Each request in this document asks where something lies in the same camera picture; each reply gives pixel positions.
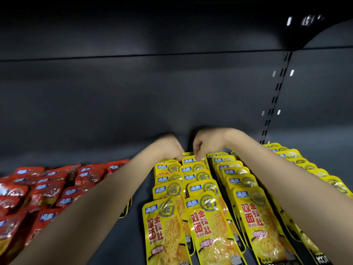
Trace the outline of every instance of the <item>red chinese characters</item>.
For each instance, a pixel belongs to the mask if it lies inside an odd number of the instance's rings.
[[[262,227],[264,224],[260,218],[260,214],[254,204],[241,204],[244,211],[245,220],[250,228]]]
[[[197,238],[212,233],[208,225],[208,220],[205,216],[205,212],[202,210],[200,210],[198,213],[191,214],[191,220],[194,225],[194,230],[196,232]]]
[[[150,245],[164,239],[160,217],[156,217],[154,219],[151,218],[147,220],[147,225],[148,225],[148,237],[150,240]]]

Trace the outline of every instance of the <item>forearm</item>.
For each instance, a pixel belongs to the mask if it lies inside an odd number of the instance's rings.
[[[86,264],[162,158],[155,143],[148,146],[65,209],[12,264]]]
[[[345,258],[348,263],[353,245],[353,204],[348,197],[239,130],[228,131],[226,146],[333,263],[345,264]]]

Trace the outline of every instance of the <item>hand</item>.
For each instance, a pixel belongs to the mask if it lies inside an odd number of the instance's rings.
[[[161,159],[181,159],[184,157],[183,148],[173,134],[166,134],[157,139],[154,143],[161,153]]]
[[[227,147],[228,133],[234,130],[232,128],[206,128],[200,130],[193,142],[196,160],[202,160],[206,154],[218,152]]]

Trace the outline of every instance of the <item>blue logo label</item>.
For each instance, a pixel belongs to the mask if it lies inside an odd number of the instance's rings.
[[[185,159],[184,163],[187,163],[187,162],[194,162],[194,159]]]
[[[55,215],[56,213],[42,214],[39,220],[41,221],[53,220],[55,218]]]
[[[229,165],[220,165],[220,170],[222,170],[223,167],[229,167]]]
[[[192,201],[188,201],[186,203],[186,207],[190,207],[190,206],[195,206],[195,205],[198,205],[198,200],[192,200]]]
[[[21,181],[24,181],[26,178],[18,178],[18,179],[15,179],[13,182],[21,182]]]
[[[224,173],[226,173],[226,174],[230,174],[230,175],[233,175],[233,174],[235,174],[235,173],[236,173],[236,171],[235,171],[235,170],[225,169],[225,170],[224,170]]]
[[[191,171],[191,170],[192,170],[191,166],[181,169],[181,171],[182,171],[183,173],[187,173],[187,172],[189,172],[189,171]]]
[[[89,174],[89,172],[84,172],[84,173],[81,173],[81,174],[79,175],[79,177],[85,177],[85,176],[88,176],[88,174]]]
[[[234,184],[240,183],[240,178],[230,178],[229,182]]]
[[[162,177],[162,178],[158,178],[157,182],[165,182],[168,180],[168,177]]]
[[[200,190],[200,189],[202,189],[201,185],[196,185],[196,186],[190,187],[191,191],[197,191],[197,190]]]
[[[78,189],[72,189],[72,190],[67,190],[65,191],[65,194],[64,195],[70,195],[70,194],[74,194],[78,191]]]
[[[248,194],[247,191],[237,191],[237,192],[236,192],[236,196],[237,196],[238,198],[245,198],[245,197],[248,197],[249,194]]]
[[[60,205],[65,205],[65,204],[68,204],[68,203],[71,203],[73,200],[73,198],[64,198],[64,199],[61,199],[59,204]]]
[[[86,170],[91,170],[91,169],[93,169],[93,167],[82,168],[82,169],[81,169],[81,172],[86,171]]]
[[[161,193],[161,192],[163,192],[163,191],[165,191],[165,190],[166,190],[166,187],[165,187],[165,186],[160,187],[160,188],[156,188],[156,189],[155,189],[155,193]]]
[[[45,181],[48,181],[48,180],[49,180],[49,178],[43,178],[40,181],[38,181],[38,183],[45,182]]]
[[[193,179],[193,178],[195,178],[195,175],[184,176],[184,178],[185,178],[185,180]]]
[[[48,184],[38,185],[38,186],[36,187],[36,190],[44,189],[44,188],[46,188],[47,186],[48,186]]]
[[[153,205],[153,206],[147,207],[145,211],[146,211],[146,214],[148,214],[156,211],[157,209],[158,209],[158,205]]]
[[[16,174],[26,174],[28,171],[29,171],[29,169],[22,169],[22,170],[17,171]]]

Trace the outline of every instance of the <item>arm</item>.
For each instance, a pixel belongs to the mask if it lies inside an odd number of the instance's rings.
[[[156,162],[182,152],[173,135],[159,138],[65,209],[12,265],[86,264]]]
[[[224,147],[235,151],[332,263],[352,262],[350,198],[236,129],[202,130],[196,135],[193,147],[197,160]]]

